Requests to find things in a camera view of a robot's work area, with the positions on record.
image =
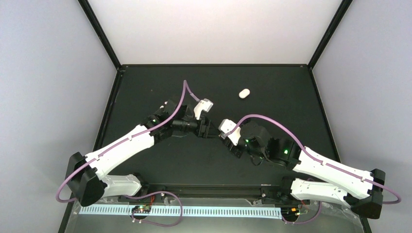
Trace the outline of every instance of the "black mat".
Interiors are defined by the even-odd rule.
[[[306,66],[123,66],[124,73],[103,139],[108,145],[132,130],[170,97],[179,98],[183,80],[201,99],[214,105],[208,117],[219,125],[246,114],[271,117],[294,132],[302,143],[336,160],[316,91]],[[244,100],[238,94],[249,88]],[[189,95],[185,102],[195,102]],[[276,126],[256,120],[277,138],[288,137]],[[194,135],[172,137],[142,151],[111,174],[138,172],[150,183],[260,185],[279,184],[283,176],[304,178],[280,166],[254,166],[249,156],[233,156],[218,139]]]

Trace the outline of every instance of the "black work surface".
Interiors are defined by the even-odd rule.
[[[171,97],[180,98],[183,80],[200,99],[214,105],[207,116],[216,126],[237,122],[247,114],[271,117],[289,128],[305,146],[337,160],[316,89],[306,66],[123,66],[123,76],[103,138],[106,146],[131,131]],[[251,94],[239,98],[248,88]],[[187,94],[185,103],[196,102]],[[277,126],[256,119],[275,138],[289,136]],[[281,166],[251,164],[246,153],[238,159],[218,139],[192,134],[172,137],[142,151],[111,174],[140,173],[149,183],[205,185],[279,185],[282,177],[306,177]]]

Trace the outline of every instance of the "white pill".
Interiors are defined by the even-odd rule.
[[[249,89],[243,89],[241,92],[239,92],[239,97],[244,99],[250,94]]]

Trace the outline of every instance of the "white wall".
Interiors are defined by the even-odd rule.
[[[115,69],[77,1],[0,11],[0,232],[57,232],[54,194],[68,158],[92,150]]]
[[[122,64],[307,64],[341,0],[90,0]]]
[[[403,197],[369,221],[374,233],[412,227],[411,15],[410,1],[353,1],[314,69],[343,162],[384,170]]]

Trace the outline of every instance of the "white backdrop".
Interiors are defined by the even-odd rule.
[[[122,64],[307,64],[341,0],[89,0]]]

